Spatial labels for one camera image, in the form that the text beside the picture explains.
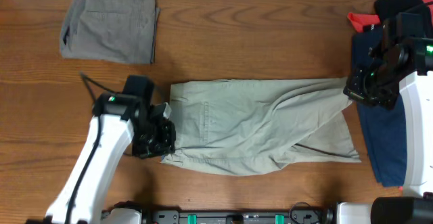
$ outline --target wooden table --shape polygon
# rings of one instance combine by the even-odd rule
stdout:
[[[64,60],[59,32],[71,0],[0,0],[0,223],[43,217],[87,136],[91,99],[78,72],[122,89],[145,74],[164,91],[213,79],[347,76],[348,12],[374,0],[157,0],[156,63]],[[208,175],[123,157],[106,206],[136,200],[183,210],[284,210],[305,201],[372,202],[398,196],[376,183],[355,105],[344,111],[362,163],[300,163],[253,177]]]

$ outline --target red clothing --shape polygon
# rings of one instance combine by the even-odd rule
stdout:
[[[422,0],[422,1],[424,3],[427,3],[433,0]],[[429,5],[428,8],[430,8],[430,12],[432,13],[432,20],[433,20],[433,5]],[[379,16],[372,15],[372,14],[354,14],[350,12],[347,14],[347,18],[350,20],[350,22],[353,25],[353,28],[355,28],[357,32],[363,32],[364,26],[380,24]]]

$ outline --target khaki pants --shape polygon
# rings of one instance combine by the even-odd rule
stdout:
[[[172,85],[176,152],[163,163],[258,175],[295,162],[360,162],[344,117],[346,79]]]

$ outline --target pants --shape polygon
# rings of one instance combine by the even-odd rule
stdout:
[[[172,85],[176,152],[162,163],[259,175],[295,162],[360,162],[343,109],[346,79],[232,80]]]
[[[154,61],[155,0],[73,0],[60,32],[64,58]]]

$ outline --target green connector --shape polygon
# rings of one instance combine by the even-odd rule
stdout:
[[[275,224],[284,224],[284,216],[275,215]]]
[[[197,216],[188,215],[188,224],[197,224]]]

